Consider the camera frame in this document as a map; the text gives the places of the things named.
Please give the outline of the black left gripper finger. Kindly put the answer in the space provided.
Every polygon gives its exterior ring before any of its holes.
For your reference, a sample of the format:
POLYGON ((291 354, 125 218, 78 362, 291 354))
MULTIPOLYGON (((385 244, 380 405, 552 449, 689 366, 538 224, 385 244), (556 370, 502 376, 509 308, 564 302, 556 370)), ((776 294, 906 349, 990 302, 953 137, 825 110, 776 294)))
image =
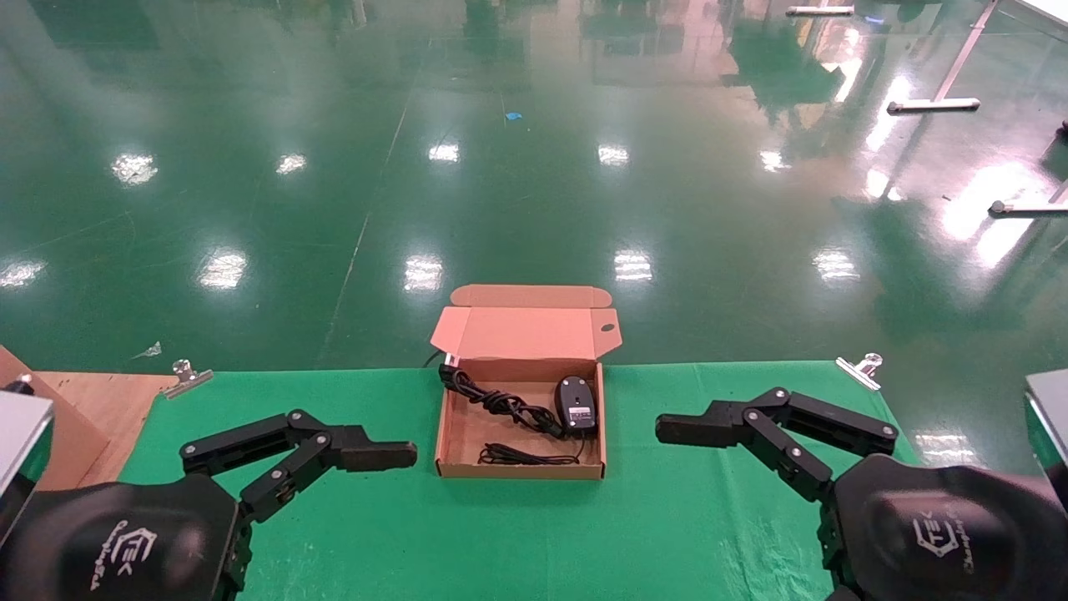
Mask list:
POLYGON ((329 469, 380 472, 417 464, 413 442, 373 442, 359 425, 325 425, 304 410, 279 414, 187 442, 184 474, 216 476, 281 454, 270 477, 320 476, 329 469))
POLYGON ((384 472, 417 464, 413 442, 373 442, 367 434, 310 434, 288 457, 240 492, 245 521, 263 523, 332 469, 384 472))

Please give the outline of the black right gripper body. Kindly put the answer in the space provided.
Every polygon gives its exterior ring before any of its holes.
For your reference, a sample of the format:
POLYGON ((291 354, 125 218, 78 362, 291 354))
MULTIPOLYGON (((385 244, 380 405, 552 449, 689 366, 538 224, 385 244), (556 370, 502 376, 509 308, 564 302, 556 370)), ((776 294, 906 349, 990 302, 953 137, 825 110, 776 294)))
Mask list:
POLYGON ((874 454, 823 503, 832 600, 1064 600, 1065 545, 1045 477, 874 454))

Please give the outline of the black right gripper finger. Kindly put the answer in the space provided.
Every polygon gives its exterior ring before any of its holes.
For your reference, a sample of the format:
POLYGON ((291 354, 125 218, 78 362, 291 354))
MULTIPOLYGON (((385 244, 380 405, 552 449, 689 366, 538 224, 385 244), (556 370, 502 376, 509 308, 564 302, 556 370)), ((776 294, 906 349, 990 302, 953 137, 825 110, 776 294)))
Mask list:
POLYGON ((812 503, 822 503, 832 487, 831 468, 801 448, 759 410, 708 410, 696 416, 662 414, 656 420, 656 437, 668 445, 744 447, 801 499, 812 503))
POLYGON ((748 401, 717 400, 698 415, 662 414, 656 420, 657 440, 680 446, 789 452, 798 448, 791 433, 858 457, 893 454, 898 437, 888 422, 785 388, 771 388, 748 401))

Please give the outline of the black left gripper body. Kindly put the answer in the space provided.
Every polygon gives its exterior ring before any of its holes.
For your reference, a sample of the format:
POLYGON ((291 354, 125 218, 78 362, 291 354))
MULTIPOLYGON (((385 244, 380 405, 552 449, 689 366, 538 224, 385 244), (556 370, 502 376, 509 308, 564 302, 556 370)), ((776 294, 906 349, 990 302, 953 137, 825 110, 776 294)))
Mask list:
POLYGON ((233 600, 251 527, 211 480, 34 493, 3 543, 4 600, 233 600))

